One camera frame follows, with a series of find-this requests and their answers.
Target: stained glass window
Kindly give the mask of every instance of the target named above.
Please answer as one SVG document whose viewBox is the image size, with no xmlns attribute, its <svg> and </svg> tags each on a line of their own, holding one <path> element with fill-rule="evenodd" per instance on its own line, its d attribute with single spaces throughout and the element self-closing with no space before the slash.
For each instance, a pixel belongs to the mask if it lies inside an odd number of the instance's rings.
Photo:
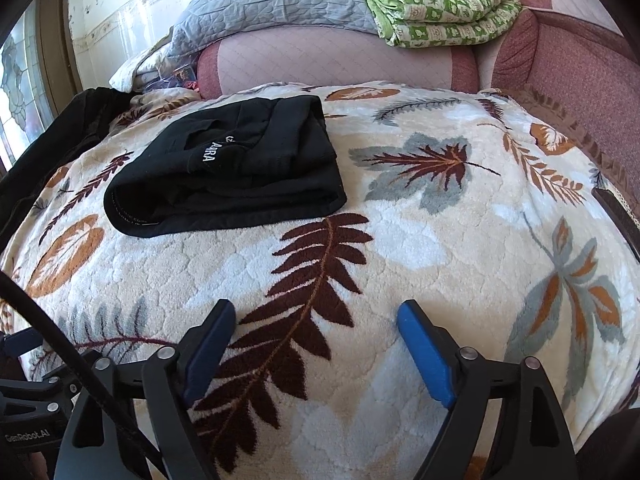
<svg viewBox="0 0 640 480">
<path fill-rule="evenodd" d="M 0 52 L 0 158 L 9 169 L 52 123 L 36 51 L 35 3 Z"/>
</svg>

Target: green quilt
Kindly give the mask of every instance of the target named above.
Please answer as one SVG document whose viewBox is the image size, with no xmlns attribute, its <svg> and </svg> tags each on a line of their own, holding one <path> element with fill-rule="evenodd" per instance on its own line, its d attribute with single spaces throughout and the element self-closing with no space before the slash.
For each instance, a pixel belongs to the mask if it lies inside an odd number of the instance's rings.
<svg viewBox="0 0 640 480">
<path fill-rule="evenodd" d="M 505 33 L 520 0 L 367 0 L 380 38 L 406 48 L 485 43 Z"/>
</svg>

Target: metal screw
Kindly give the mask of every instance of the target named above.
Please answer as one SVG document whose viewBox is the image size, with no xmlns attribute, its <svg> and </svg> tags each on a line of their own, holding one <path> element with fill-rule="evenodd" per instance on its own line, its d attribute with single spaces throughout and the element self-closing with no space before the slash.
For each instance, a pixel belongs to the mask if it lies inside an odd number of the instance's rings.
<svg viewBox="0 0 640 480">
<path fill-rule="evenodd" d="M 531 368 L 532 370 L 537 370 L 538 368 L 540 368 L 540 361 L 538 361 L 538 359 L 533 356 L 525 358 L 524 364 L 527 366 L 527 368 Z"/>
<path fill-rule="evenodd" d="M 101 357 L 100 359 L 98 359 L 95 362 L 95 369 L 96 370 L 105 370 L 105 369 L 109 368 L 110 364 L 111 364 L 111 361 L 109 361 L 109 359 L 107 357 Z"/>
<path fill-rule="evenodd" d="M 158 350 L 159 359 L 170 359 L 175 355 L 175 349 L 171 346 L 163 346 Z"/>
<path fill-rule="evenodd" d="M 463 346 L 460 349 L 460 356 L 468 361 L 473 361 L 478 358 L 478 350 L 471 348 L 471 346 Z"/>
</svg>

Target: gray quilt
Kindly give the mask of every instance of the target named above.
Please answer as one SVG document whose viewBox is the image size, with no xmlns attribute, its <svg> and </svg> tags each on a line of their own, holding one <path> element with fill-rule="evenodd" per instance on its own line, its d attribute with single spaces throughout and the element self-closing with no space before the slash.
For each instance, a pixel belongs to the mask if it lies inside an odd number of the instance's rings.
<svg viewBox="0 0 640 480">
<path fill-rule="evenodd" d="M 174 26 L 169 55 L 192 54 L 236 32 L 278 25 L 378 33 L 366 0 L 191 0 Z"/>
</svg>

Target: pink sofa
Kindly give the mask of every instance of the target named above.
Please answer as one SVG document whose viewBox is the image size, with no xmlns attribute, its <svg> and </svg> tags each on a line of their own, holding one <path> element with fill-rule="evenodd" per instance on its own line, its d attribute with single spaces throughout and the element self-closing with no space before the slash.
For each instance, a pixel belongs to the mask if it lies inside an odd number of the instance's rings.
<svg viewBox="0 0 640 480">
<path fill-rule="evenodd" d="M 225 38 L 200 57 L 204 97 L 273 81 L 310 86 L 390 80 L 477 92 L 529 84 L 561 102 L 626 167 L 640 195 L 640 66 L 598 0 L 522 0 L 514 27 L 469 47 L 405 50 L 361 32 L 277 27 Z"/>
</svg>

